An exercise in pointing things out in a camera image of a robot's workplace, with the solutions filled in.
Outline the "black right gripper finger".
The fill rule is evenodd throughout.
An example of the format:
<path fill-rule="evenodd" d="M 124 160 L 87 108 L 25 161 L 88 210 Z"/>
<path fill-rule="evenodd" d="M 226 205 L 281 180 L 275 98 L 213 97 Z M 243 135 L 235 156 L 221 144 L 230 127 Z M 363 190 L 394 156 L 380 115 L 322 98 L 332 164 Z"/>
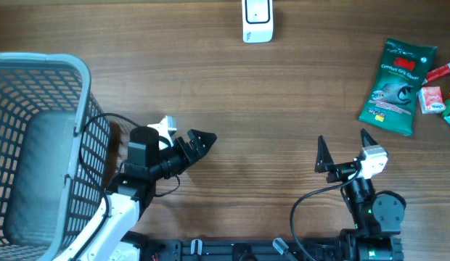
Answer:
<path fill-rule="evenodd" d="M 332 171 L 334 162 L 331 157 L 330 151 L 327 148 L 327 144 L 323 136 L 319 136 L 317 140 L 317 154 L 314 171 L 316 173 L 325 173 Z"/>
<path fill-rule="evenodd" d="M 361 142 L 363 147 L 376 146 L 378 143 L 369 135 L 365 128 L 360 130 Z"/>

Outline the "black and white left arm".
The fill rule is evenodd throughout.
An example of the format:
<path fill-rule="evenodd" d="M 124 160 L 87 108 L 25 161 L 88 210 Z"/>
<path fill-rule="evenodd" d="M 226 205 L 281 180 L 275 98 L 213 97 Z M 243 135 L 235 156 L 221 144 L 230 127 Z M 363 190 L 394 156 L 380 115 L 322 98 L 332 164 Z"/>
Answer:
<path fill-rule="evenodd" d="M 189 141 L 178 137 L 162 146 L 168 128 L 137 127 L 130 132 L 123 173 L 103 193 L 98 210 L 58 260 L 157 260 L 148 252 L 148 238 L 132 232 L 157 197 L 160 179 L 178 177 L 202 159 L 216 142 L 214 133 L 191 129 Z"/>

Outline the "red white small box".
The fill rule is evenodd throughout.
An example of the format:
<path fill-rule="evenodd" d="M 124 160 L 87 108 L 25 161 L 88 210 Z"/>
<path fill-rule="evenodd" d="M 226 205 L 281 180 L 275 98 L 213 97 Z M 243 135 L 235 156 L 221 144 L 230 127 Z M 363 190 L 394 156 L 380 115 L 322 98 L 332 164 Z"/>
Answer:
<path fill-rule="evenodd" d="M 422 87 L 418 92 L 418 99 L 423 114 L 438 114 L 446 108 L 439 86 Z"/>

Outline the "green 3M gloves packet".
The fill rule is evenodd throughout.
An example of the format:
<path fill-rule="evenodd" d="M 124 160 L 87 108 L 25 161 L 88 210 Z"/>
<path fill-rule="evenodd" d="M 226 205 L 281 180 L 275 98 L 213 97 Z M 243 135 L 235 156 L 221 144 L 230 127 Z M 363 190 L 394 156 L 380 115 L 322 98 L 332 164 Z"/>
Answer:
<path fill-rule="evenodd" d="M 412 135 L 417 93 L 437 50 L 436 46 L 388 38 L 359 121 L 404 136 Z"/>

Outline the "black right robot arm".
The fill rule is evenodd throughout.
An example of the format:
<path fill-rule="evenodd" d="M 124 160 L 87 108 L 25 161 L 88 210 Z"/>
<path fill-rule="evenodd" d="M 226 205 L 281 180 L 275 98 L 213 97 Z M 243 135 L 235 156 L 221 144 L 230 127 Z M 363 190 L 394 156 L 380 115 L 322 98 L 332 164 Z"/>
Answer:
<path fill-rule="evenodd" d="M 316 240 L 318 260 L 402 260 L 401 233 L 406 201 L 393 191 L 375 191 L 372 177 L 380 174 L 388 153 L 366 130 L 362 148 L 350 162 L 335 164 L 326 142 L 318 137 L 314 170 L 326 173 L 328 183 L 339 183 L 340 192 L 355 225 L 333 239 Z"/>

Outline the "red stick sachet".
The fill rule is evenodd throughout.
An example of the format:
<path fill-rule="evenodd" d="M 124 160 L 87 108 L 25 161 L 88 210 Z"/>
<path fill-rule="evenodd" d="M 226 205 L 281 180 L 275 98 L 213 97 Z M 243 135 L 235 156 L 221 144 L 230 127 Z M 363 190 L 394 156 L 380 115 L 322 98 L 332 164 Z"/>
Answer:
<path fill-rule="evenodd" d="M 443 65 L 441 67 L 438 67 L 434 70 L 431 70 L 427 73 L 422 85 L 426 85 L 428 83 L 434 82 L 436 80 L 439 80 L 447 75 L 450 75 L 450 62 L 446 65 Z"/>

